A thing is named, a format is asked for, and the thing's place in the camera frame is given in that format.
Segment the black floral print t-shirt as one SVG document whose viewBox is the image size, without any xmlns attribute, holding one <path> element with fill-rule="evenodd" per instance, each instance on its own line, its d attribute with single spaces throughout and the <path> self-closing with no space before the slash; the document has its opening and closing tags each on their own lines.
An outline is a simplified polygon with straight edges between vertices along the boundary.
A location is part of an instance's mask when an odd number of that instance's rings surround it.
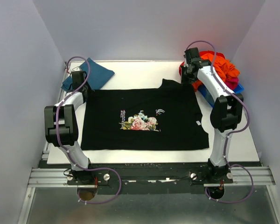
<svg viewBox="0 0 280 224">
<path fill-rule="evenodd" d="M 202 150 L 209 136 L 190 85 L 163 79 L 159 88 L 96 90 L 87 100 L 83 150 Z"/>
</svg>

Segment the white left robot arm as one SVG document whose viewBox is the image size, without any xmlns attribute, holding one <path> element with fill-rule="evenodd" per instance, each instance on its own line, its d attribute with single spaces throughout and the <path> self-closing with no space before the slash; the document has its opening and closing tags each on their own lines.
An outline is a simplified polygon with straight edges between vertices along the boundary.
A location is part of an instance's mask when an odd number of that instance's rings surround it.
<svg viewBox="0 0 280 224">
<path fill-rule="evenodd" d="M 94 180 L 94 173 L 88 169 L 90 160 L 78 143 L 76 110 L 86 102 L 92 89 L 85 71 L 74 71 L 71 78 L 72 90 L 64 99 L 44 108 L 45 138 L 48 143 L 62 150 L 70 161 L 71 170 L 79 171 L 78 179 L 83 184 L 90 184 Z"/>
</svg>

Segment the teal t-shirt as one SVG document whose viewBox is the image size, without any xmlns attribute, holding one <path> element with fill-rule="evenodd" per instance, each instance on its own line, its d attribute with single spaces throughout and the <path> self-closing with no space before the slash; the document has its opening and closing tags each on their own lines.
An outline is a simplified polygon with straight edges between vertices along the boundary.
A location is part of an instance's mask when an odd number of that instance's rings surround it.
<svg viewBox="0 0 280 224">
<path fill-rule="evenodd" d="M 91 58 L 87 59 L 90 65 L 90 77 L 88 78 L 88 84 L 94 90 L 101 89 L 113 76 L 114 71 L 109 70 L 96 62 L 94 62 Z M 72 91 L 72 78 L 67 77 L 62 84 L 62 89 L 66 92 Z"/>
</svg>

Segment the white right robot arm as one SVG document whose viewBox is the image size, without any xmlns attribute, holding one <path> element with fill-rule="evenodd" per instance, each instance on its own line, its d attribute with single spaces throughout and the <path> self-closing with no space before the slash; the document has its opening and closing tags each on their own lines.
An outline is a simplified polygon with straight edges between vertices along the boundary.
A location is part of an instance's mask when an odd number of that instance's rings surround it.
<svg viewBox="0 0 280 224">
<path fill-rule="evenodd" d="M 230 144 L 228 139 L 242 119 L 243 97 L 234 92 L 216 73 L 210 60 L 200 57 L 198 48 L 184 51 L 184 64 L 181 68 L 181 83 L 191 85 L 201 81 L 214 100 L 210 113 L 210 122 L 214 128 L 214 143 L 208 160 L 210 166 L 205 171 L 206 179 L 215 183 L 222 178 L 222 170 L 227 170 L 227 155 Z"/>
</svg>

